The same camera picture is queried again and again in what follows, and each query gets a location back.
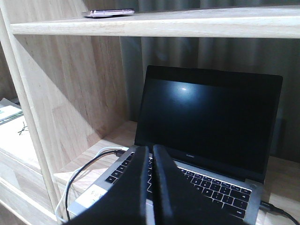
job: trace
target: sticker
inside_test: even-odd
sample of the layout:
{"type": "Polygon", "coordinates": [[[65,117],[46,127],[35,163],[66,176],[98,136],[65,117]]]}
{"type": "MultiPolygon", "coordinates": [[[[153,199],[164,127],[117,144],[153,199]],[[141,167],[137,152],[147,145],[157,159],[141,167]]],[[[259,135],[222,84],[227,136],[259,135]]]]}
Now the sticker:
{"type": "Polygon", "coordinates": [[[93,184],[75,201],[83,207],[88,208],[106,194],[106,190],[93,184]]]}

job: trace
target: black object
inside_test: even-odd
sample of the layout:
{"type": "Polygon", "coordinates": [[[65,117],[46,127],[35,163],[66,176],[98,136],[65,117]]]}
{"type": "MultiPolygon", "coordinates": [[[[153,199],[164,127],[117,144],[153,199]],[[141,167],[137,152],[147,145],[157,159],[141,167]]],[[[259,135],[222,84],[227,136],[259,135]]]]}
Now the black object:
{"type": "Polygon", "coordinates": [[[69,215],[69,211],[68,211],[68,196],[69,196],[69,191],[70,191],[71,184],[73,183],[73,181],[83,170],[85,170],[87,167],[89,167],[91,164],[93,164],[99,158],[101,158],[102,156],[108,155],[108,154],[113,154],[113,153],[116,154],[116,156],[118,156],[118,155],[120,156],[124,153],[124,151],[123,150],[110,150],[110,151],[106,151],[106,152],[99,154],[98,156],[94,157],[91,161],[89,161],[87,164],[85,164],[83,167],[81,167],[80,170],[78,170],[77,173],[69,181],[69,183],[67,184],[66,198],[65,198],[65,209],[66,209],[66,214],[67,214],[68,220],[70,220],[70,215],[69,215]]]}
{"type": "Polygon", "coordinates": [[[263,183],[283,78],[148,66],[135,145],[176,161],[263,183]]]}
{"type": "Polygon", "coordinates": [[[140,147],[118,182],[67,225],[145,225],[149,150],[140,147]]]}
{"type": "MultiPolygon", "coordinates": [[[[148,157],[148,147],[138,147],[130,164],[110,190],[67,225],[145,225],[148,157]]],[[[157,225],[245,224],[221,210],[209,198],[199,195],[164,147],[159,145],[153,148],[152,176],[157,225]]]]}
{"type": "Polygon", "coordinates": [[[291,221],[293,221],[294,224],[300,225],[300,223],[294,217],[292,217],[289,213],[287,213],[286,211],[284,211],[280,208],[277,208],[276,206],[274,206],[271,203],[261,201],[260,209],[264,210],[264,211],[268,211],[268,212],[275,212],[275,213],[282,214],[282,215],[288,217],[291,221]]]}

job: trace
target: laptop screen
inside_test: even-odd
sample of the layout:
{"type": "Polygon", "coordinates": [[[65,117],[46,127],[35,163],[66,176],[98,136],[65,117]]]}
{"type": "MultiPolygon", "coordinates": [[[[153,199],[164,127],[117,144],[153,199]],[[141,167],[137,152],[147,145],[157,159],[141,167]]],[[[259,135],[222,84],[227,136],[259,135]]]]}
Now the laptop screen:
{"type": "Polygon", "coordinates": [[[282,77],[148,66],[135,144],[263,182],[282,77]]]}

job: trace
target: paper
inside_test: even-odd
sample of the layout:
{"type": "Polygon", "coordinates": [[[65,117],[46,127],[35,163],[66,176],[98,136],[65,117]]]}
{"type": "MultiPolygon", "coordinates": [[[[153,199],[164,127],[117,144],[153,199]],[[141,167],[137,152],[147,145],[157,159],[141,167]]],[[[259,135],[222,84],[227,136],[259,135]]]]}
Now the paper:
{"type": "Polygon", "coordinates": [[[19,116],[22,116],[23,112],[20,106],[3,98],[0,101],[0,124],[11,121],[19,116]]]}

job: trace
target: phone on shelf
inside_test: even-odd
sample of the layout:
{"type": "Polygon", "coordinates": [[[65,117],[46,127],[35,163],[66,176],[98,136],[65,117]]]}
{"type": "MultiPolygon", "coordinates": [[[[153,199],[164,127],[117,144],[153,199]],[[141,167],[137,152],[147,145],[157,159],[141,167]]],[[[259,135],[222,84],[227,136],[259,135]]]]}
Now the phone on shelf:
{"type": "Polygon", "coordinates": [[[128,15],[133,14],[135,11],[133,8],[122,8],[122,9],[106,9],[106,10],[91,10],[89,12],[83,12],[84,17],[110,17],[114,15],[128,15]]]}

